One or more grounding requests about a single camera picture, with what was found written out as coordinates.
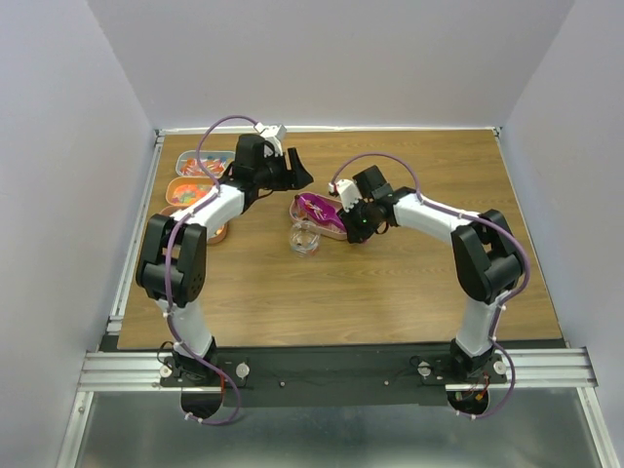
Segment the magenta plastic scoop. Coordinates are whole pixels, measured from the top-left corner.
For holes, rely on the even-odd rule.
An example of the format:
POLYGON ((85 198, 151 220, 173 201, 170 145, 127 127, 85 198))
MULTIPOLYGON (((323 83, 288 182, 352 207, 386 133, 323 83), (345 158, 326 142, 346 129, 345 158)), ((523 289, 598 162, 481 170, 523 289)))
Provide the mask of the magenta plastic scoop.
POLYGON ((325 198, 314 193, 302 193, 296 196, 297 205, 316 223, 336 229, 344 230, 337 209, 325 198))

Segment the clear plastic jar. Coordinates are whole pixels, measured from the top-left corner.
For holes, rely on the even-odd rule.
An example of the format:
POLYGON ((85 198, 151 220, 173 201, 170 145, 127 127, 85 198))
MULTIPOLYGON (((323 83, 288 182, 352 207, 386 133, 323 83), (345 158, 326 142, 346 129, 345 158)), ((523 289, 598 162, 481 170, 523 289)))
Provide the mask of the clear plastic jar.
POLYGON ((316 231, 314 223, 308 220, 299 220, 292 225, 289 242, 294 253, 301 257, 309 257, 318 251, 321 235, 316 231))

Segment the pink tray of lollipops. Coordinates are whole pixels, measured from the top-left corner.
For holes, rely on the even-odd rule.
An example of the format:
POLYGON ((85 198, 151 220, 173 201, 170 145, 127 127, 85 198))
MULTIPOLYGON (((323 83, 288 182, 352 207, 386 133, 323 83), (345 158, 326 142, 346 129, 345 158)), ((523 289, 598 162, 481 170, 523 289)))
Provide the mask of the pink tray of lollipops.
POLYGON ((338 217, 341 204, 333 198, 313 192, 295 194, 289 208, 292 223, 309 221, 312 230, 322 236, 345 241, 347 234, 338 217))

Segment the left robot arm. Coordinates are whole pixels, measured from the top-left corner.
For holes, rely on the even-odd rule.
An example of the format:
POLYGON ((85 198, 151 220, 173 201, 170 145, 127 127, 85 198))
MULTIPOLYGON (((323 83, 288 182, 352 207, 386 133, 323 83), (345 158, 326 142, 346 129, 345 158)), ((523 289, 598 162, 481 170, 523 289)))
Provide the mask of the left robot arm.
POLYGON ((136 283, 165 315, 175 351, 187 356, 183 374, 196 385, 215 377, 209 355, 213 336, 199 295, 206 280, 208 239, 242 215, 263 191, 299 190, 313 182, 295 148, 282 146, 286 128, 255 126, 239 136, 233 162, 207 195, 171 216, 148 219, 136 266, 136 283))

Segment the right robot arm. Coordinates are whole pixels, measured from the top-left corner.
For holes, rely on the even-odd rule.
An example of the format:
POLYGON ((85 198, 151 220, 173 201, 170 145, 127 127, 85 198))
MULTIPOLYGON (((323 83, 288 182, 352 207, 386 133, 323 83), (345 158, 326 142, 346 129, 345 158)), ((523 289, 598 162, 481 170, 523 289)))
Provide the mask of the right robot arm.
POLYGON ((417 188, 394 189, 377 166, 350 179, 335 178, 329 189, 340 200, 338 218, 351 244, 365 243, 384 226, 413 229, 450 245, 467 299, 448 369, 462 382, 481 374, 506 302, 530 277, 527 253, 505 216, 497 210, 465 212, 428 199, 417 188))

